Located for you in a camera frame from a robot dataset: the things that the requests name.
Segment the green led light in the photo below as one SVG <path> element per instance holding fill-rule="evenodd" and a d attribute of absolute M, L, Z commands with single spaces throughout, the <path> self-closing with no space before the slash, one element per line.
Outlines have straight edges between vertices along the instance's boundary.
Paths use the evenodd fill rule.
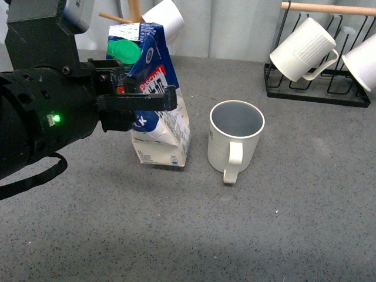
<path fill-rule="evenodd" d="M 53 119 L 54 122 L 60 122 L 60 120 L 61 120 L 59 115 L 54 115 L 52 117 L 52 119 Z"/>

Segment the mug handle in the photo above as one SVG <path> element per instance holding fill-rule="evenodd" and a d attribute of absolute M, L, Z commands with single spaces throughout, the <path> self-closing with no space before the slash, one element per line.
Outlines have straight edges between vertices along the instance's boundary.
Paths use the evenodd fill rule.
<path fill-rule="evenodd" d="M 322 64 L 321 66 L 319 66 L 312 74 L 310 75 L 303 75 L 302 77 L 305 79 L 305 80 L 308 80 L 308 81 L 311 81 L 311 80 L 314 80 L 324 69 L 326 69 L 327 67 L 329 67 L 331 64 L 335 63 L 337 60 L 338 60 L 338 53 L 335 49 L 332 50 L 333 53 L 335 54 L 335 58 L 330 60 L 330 61 L 327 61 L 326 63 Z"/>
<path fill-rule="evenodd" d="M 230 157 L 227 168 L 223 170 L 223 182 L 235 183 L 243 161 L 243 144 L 230 142 Z"/>

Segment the black metal rack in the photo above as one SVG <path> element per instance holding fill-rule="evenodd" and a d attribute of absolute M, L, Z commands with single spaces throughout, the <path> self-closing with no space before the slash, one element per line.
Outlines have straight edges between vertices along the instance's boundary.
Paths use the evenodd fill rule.
<path fill-rule="evenodd" d="M 290 10 L 291 1 L 289 1 L 288 3 L 289 5 L 284 12 L 281 27 L 279 29 L 274 48 L 278 47 L 280 43 L 287 15 Z M 299 12 L 298 18 L 291 33 L 294 32 L 294 30 L 298 26 L 302 15 L 306 15 L 308 17 L 309 13 Z M 350 46 L 350 50 L 352 50 L 352 48 L 355 46 L 360 37 L 360 33 L 362 32 L 366 22 L 370 18 L 368 16 L 364 17 L 364 22 L 362 23 L 360 30 L 357 32 L 354 42 Z M 373 16 L 372 18 L 373 20 L 370 24 L 370 27 L 368 28 L 362 41 L 366 40 L 372 26 L 376 21 L 376 17 Z M 307 82 L 304 79 L 300 79 L 298 82 L 292 82 L 284 75 L 282 75 L 282 73 L 279 72 L 279 70 L 270 61 L 270 63 L 266 63 L 264 65 L 264 78 L 268 97 L 353 106 L 359 108 L 367 108 L 370 105 L 371 101 L 369 100 L 364 88 L 356 81 L 356 79 L 354 79 L 349 71 L 343 70 L 344 63 L 341 60 L 341 56 L 348 43 L 348 37 L 351 34 L 354 34 L 355 30 L 353 28 L 341 26 L 343 15 L 332 14 L 331 20 L 326 27 L 327 31 L 335 21 L 338 21 L 338 23 L 337 26 L 335 26 L 335 34 L 333 36 L 334 39 L 336 40 L 341 32 L 344 32 L 346 34 L 344 43 L 340 51 L 340 58 L 335 64 L 335 68 L 324 70 L 319 77 L 310 82 Z M 327 61 L 328 57 L 329 55 L 324 57 L 321 60 L 320 64 L 322 64 L 324 61 Z M 316 68 L 312 68 L 309 70 L 309 72 L 312 73 L 315 70 Z"/>

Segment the green cap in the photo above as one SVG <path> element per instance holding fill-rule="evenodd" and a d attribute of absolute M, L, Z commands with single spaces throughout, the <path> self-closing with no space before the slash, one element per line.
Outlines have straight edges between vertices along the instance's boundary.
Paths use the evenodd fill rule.
<path fill-rule="evenodd" d="M 126 65 L 133 65 L 139 60 L 141 49 L 137 44 L 127 39 L 110 40 L 108 42 L 107 53 Z"/>

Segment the white wall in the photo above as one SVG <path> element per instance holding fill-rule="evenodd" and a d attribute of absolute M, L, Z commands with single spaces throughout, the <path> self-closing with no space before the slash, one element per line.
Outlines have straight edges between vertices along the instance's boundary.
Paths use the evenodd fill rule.
<path fill-rule="evenodd" d="M 338 5 L 348 5 L 348 2 L 349 1 L 345 1 L 345 0 L 337 0 Z M 357 0 L 357 1 L 351 1 L 351 5 L 352 6 L 359 6 L 359 7 L 376 8 L 376 1 L 375 0 Z M 369 30 L 371 22 L 373 21 L 373 19 L 374 18 L 371 17 L 371 16 L 368 17 L 368 19 L 365 22 L 365 25 L 362 29 L 362 32 L 360 33 L 360 35 L 359 35 L 359 37 L 358 37 L 354 46 L 358 46 L 363 41 L 364 36 L 366 35 L 367 31 Z M 349 26 L 349 27 L 354 28 L 356 31 L 359 31 L 362 24 L 364 23 L 364 20 L 365 20 L 364 16 L 347 15 L 347 16 L 344 17 L 344 19 L 342 21 L 342 26 Z M 375 34 L 375 32 L 376 32 L 376 23 L 372 27 L 371 32 L 369 33 L 368 37 L 370 37 L 370 35 L 372 35 L 372 34 Z M 357 36 L 357 32 L 348 37 L 348 41 L 347 41 L 346 47 L 344 49 L 344 53 L 347 53 L 348 50 L 350 50 L 350 47 L 353 44 L 353 42 L 355 41 L 356 36 Z M 338 48 L 337 48 L 338 51 L 340 51 L 339 47 L 343 45 L 343 43 L 345 41 L 345 37 L 346 37 L 346 34 L 344 32 L 342 32 L 342 33 L 340 33 L 340 35 L 335 40 L 336 43 L 337 43 L 337 46 L 338 46 Z"/>
<path fill-rule="evenodd" d="M 140 0 L 142 13 L 162 0 Z M 176 40 L 169 44 L 172 55 L 268 61 L 280 27 L 283 11 L 281 0 L 173 0 L 182 14 L 186 26 Z M 375 0 L 298 0 L 297 2 L 375 7 Z M 0 0 L 0 43 L 4 42 L 7 26 L 7 4 Z M 99 12 L 122 15 L 129 19 L 127 0 L 95 0 L 92 24 L 89 30 L 76 35 L 79 49 L 106 49 L 108 29 L 118 24 L 98 16 Z M 282 40 L 291 32 L 298 12 L 290 11 Z M 323 26 L 330 17 L 311 13 Z M 358 29 L 362 17 L 346 16 L 346 25 Z"/>

